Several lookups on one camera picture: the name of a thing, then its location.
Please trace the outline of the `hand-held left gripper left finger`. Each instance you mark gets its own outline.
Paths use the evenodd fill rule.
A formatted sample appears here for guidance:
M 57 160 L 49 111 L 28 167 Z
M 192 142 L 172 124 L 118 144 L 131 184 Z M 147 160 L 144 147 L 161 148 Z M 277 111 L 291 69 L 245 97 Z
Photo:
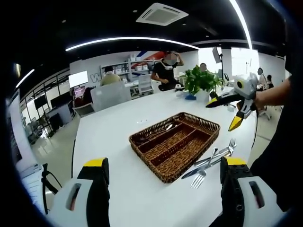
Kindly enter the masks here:
M 54 227 L 110 226 L 108 187 L 108 159 L 86 162 L 78 176 L 56 193 L 48 220 Z

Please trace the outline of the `person's right hand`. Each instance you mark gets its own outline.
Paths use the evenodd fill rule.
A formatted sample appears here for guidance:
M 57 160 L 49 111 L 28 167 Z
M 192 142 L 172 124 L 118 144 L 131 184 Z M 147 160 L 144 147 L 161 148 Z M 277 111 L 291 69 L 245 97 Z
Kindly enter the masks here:
M 266 104 L 267 95 L 264 91 L 257 91 L 254 98 L 254 104 L 258 111 L 263 110 Z

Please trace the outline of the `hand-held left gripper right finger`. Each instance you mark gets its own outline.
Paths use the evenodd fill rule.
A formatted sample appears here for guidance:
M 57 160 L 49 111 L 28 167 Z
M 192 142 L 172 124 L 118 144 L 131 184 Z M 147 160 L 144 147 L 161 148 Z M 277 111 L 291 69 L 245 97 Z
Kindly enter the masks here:
M 258 176 L 253 176 L 241 158 L 222 157 L 223 224 L 227 227 L 273 227 L 284 216 L 276 193 Z

